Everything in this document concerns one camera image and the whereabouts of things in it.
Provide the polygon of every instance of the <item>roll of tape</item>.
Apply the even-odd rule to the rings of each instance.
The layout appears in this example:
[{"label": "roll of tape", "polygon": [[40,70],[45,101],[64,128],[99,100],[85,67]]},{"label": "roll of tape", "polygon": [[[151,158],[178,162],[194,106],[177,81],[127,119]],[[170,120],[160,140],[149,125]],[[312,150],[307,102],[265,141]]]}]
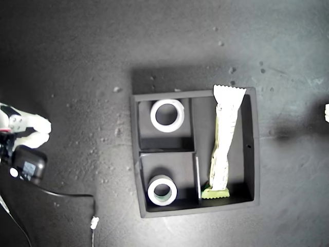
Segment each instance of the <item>roll of tape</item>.
[{"label": "roll of tape", "polygon": [[[156,112],[164,104],[171,104],[177,110],[176,120],[170,125],[162,125],[156,120]],[[151,122],[153,126],[161,132],[174,132],[180,128],[184,122],[184,106],[176,99],[162,99],[154,103],[151,108]]]},{"label": "roll of tape", "polygon": [[[158,196],[155,193],[156,186],[165,184],[169,187],[169,192],[164,196]],[[171,204],[177,197],[177,188],[170,177],[166,175],[158,175],[150,180],[148,188],[148,196],[155,205],[167,206]]]}]

